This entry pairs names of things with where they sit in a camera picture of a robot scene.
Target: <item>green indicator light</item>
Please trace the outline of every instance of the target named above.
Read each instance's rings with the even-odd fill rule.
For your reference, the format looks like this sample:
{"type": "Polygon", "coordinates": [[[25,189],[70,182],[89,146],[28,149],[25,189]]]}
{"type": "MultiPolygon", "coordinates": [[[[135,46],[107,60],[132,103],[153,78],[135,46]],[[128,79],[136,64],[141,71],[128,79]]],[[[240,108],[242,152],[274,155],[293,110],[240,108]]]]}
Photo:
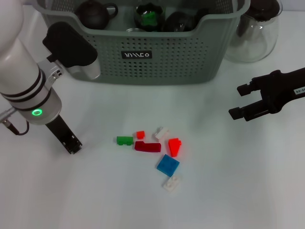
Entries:
{"type": "Polygon", "coordinates": [[[33,110],[32,111],[32,115],[34,115],[34,116],[42,115],[42,110],[41,109],[33,110]]]}

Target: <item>blue lego brick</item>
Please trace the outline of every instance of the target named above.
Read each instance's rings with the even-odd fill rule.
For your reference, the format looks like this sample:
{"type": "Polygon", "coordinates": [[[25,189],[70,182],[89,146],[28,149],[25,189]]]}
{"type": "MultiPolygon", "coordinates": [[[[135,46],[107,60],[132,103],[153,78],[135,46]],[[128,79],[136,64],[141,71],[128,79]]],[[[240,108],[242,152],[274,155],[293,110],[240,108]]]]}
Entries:
{"type": "Polygon", "coordinates": [[[165,154],[160,163],[158,164],[157,169],[171,177],[179,164],[179,161],[165,154]]]}

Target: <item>perforated basket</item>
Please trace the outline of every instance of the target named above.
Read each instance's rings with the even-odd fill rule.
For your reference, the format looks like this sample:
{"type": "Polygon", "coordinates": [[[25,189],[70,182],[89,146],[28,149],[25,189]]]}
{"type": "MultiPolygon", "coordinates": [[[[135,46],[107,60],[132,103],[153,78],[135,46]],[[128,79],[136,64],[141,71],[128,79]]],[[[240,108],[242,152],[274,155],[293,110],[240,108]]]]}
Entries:
{"type": "MultiPolygon", "coordinates": [[[[107,1],[119,7],[107,30],[91,30],[81,24],[73,12],[83,0],[33,1],[47,26],[65,21],[97,49],[102,76],[95,82],[145,85],[203,83],[214,78],[240,16],[250,6],[250,0],[164,0],[167,17],[177,9],[196,13],[209,8],[213,14],[203,17],[190,32],[127,32],[135,27],[137,1],[107,1]],[[152,58],[123,59],[122,51],[152,51],[152,58]]],[[[73,77],[89,80],[82,74],[73,77]]]]}

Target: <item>lego brick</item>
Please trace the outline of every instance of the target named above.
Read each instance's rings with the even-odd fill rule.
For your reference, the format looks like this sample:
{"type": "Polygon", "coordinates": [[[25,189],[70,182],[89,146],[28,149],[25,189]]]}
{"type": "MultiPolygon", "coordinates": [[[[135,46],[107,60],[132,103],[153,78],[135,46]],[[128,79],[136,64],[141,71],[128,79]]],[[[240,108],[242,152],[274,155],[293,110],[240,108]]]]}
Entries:
{"type": "Polygon", "coordinates": [[[116,137],[116,143],[120,146],[128,145],[131,146],[133,144],[133,137],[116,137]]]}
{"type": "Polygon", "coordinates": [[[154,137],[158,142],[161,142],[168,135],[168,133],[169,130],[166,127],[161,127],[161,129],[154,134],[154,137]]]}
{"type": "Polygon", "coordinates": [[[138,131],[138,132],[136,133],[136,135],[137,135],[137,138],[138,138],[138,139],[143,139],[143,138],[145,138],[145,132],[144,132],[144,131],[138,131]]]}
{"type": "Polygon", "coordinates": [[[181,144],[182,143],[179,140],[179,138],[173,138],[173,139],[168,140],[168,146],[170,148],[172,157],[178,156],[178,152],[179,152],[181,144]]]}
{"type": "Polygon", "coordinates": [[[171,158],[170,156],[164,155],[162,160],[158,164],[157,169],[171,177],[177,169],[179,163],[179,161],[171,158]]]}
{"type": "Polygon", "coordinates": [[[144,143],[144,142],[135,142],[134,149],[136,151],[149,152],[149,153],[159,153],[161,152],[160,143],[144,143]]]}
{"type": "Polygon", "coordinates": [[[181,179],[178,176],[172,176],[168,181],[163,185],[168,192],[172,192],[180,183],[181,179]]]}

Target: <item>red lego brick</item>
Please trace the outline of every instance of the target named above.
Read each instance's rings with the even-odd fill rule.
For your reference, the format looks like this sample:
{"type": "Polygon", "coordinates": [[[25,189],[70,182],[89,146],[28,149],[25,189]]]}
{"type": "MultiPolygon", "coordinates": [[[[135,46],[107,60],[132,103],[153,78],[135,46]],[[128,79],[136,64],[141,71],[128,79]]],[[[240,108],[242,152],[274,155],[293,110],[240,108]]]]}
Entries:
{"type": "Polygon", "coordinates": [[[171,156],[178,156],[178,152],[181,146],[181,141],[179,140],[179,138],[173,138],[168,140],[168,146],[170,147],[171,156]]]}
{"type": "Polygon", "coordinates": [[[161,152],[161,144],[160,143],[135,142],[134,149],[136,151],[142,151],[142,152],[159,153],[159,152],[161,152]]]}
{"type": "Polygon", "coordinates": [[[138,131],[138,132],[137,132],[137,138],[138,138],[138,139],[143,139],[143,138],[145,138],[145,132],[144,132],[144,131],[138,131]]]}

